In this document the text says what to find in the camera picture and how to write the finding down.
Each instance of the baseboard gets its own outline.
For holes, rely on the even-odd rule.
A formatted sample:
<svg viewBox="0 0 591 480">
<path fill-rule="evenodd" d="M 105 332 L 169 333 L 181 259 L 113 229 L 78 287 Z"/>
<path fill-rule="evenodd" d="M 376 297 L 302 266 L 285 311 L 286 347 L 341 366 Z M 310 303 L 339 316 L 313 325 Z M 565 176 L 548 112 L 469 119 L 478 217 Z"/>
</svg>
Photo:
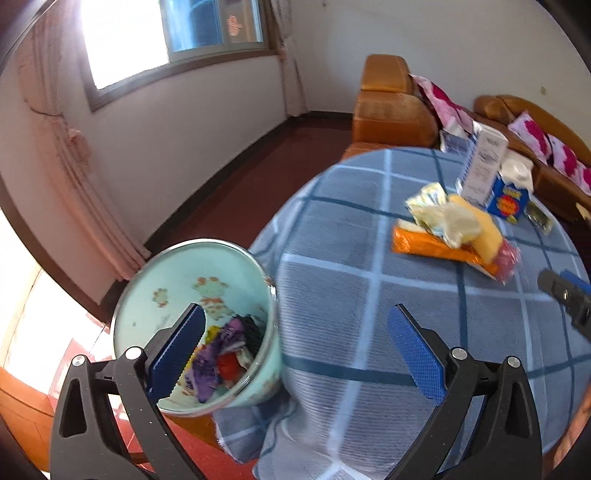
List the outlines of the baseboard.
<svg viewBox="0 0 591 480">
<path fill-rule="evenodd" d="M 237 169 L 246 164 L 257 152 L 284 135 L 289 129 L 308 125 L 314 128 L 347 129 L 350 127 L 346 124 L 343 125 L 343 121 L 352 122 L 352 120 L 352 113 L 341 112 L 312 111 L 305 113 L 298 118 L 289 117 L 283 123 L 263 135 L 246 150 L 238 154 L 236 158 L 230 160 L 227 165 L 205 182 L 204 185 L 199 187 L 199 189 L 185 200 L 185 202 L 150 236 L 150 238 L 148 238 L 144 246 L 152 252 L 152 256 L 162 251 L 168 236 L 178 229 L 187 218 L 189 218 L 199 204 L 215 192 L 224 181 L 226 181 Z M 127 283 L 128 282 L 126 281 L 113 283 L 100 302 L 100 306 L 108 315 L 109 321 L 113 316 L 117 302 Z"/>
</svg>

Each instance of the window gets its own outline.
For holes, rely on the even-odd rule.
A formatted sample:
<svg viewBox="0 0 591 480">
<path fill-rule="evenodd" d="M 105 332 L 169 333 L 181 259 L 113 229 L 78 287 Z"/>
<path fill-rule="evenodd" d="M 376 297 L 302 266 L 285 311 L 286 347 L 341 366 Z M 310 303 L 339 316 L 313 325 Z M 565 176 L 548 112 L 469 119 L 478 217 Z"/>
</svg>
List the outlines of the window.
<svg viewBox="0 0 591 480">
<path fill-rule="evenodd" d="M 274 54 L 265 0 L 82 0 L 81 61 L 91 110 L 200 66 Z"/>
</svg>

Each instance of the metal screw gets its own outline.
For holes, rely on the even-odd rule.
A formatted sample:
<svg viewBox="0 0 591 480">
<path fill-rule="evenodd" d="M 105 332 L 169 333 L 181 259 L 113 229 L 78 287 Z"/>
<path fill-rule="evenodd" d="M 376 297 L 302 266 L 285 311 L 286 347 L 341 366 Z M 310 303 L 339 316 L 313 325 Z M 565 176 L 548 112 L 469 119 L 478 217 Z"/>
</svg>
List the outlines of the metal screw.
<svg viewBox="0 0 591 480">
<path fill-rule="evenodd" d="M 84 363 L 84 361 L 85 361 L 84 355 L 76 355 L 72 359 L 72 365 L 74 365 L 75 367 L 79 367 Z"/>
<path fill-rule="evenodd" d="M 465 360 L 468 358 L 468 352 L 466 352 L 463 348 L 454 348 L 452 350 L 452 357 L 457 360 Z"/>
<path fill-rule="evenodd" d="M 521 362 L 516 356 L 510 356 L 507 359 L 507 363 L 512 366 L 513 368 L 519 368 L 521 366 Z"/>
<path fill-rule="evenodd" d="M 125 358 L 127 360 L 135 360 L 136 358 L 139 358 L 141 354 L 142 349 L 138 346 L 133 346 L 127 349 L 127 351 L 125 352 Z"/>
</svg>

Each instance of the white wall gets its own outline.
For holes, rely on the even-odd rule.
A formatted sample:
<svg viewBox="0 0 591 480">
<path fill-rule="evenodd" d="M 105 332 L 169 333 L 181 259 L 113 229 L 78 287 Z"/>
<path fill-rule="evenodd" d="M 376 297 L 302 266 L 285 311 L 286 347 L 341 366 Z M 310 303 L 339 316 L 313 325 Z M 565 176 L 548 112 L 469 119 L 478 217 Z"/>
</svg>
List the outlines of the white wall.
<svg viewBox="0 0 591 480">
<path fill-rule="evenodd" d="M 192 70 L 90 113 L 66 49 L 60 94 L 93 151 L 95 174 L 129 233 L 145 242 L 217 171 L 285 120 L 277 57 Z"/>
<path fill-rule="evenodd" d="M 591 145 L 591 74 L 535 0 L 296 0 L 292 5 L 312 110 L 351 112 L 366 56 L 395 54 L 461 105 L 471 108 L 484 94 L 517 95 L 546 108 Z"/>
<path fill-rule="evenodd" d="M 96 248 L 88 248 L 90 239 L 45 175 L 30 113 L 19 90 L 15 57 L 0 76 L 0 174 L 41 245 L 66 275 L 98 302 L 115 273 Z"/>
</svg>

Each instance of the tablecloth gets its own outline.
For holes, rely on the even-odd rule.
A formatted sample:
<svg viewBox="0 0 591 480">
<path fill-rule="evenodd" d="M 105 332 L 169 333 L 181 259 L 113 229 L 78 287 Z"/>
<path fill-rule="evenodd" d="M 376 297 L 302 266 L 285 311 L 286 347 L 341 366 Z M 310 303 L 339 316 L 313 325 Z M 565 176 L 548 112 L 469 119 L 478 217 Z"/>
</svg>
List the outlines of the tablecloth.
<svg viewBox="0 0 591 480">
<path fill-rule="evenodd" d="M 563 434 L 590 378 L 591 345 L 537 288 L 544 268 L 587 279 L 560 224 L 542 236 L 526 219 L 498 219 L 522 255 L 507 285 L 458 262 L 391 252 L 395 221 L 409 219 L 404 200 L 432 181 L 452 192 L 462 163 L 414 148 L 354 157 L 305 185 L 253 243 L 277 284 L 286 391 L 214 418 L 228 453 L 259 457 L 258 479 L 383 479 L 395 466 L 434 408 L 387 334 L 397 303 L 474 358 L 519 357 L 544 449 Z M 481 401 L 445 467 L 457 462 Z"/>
</svg>

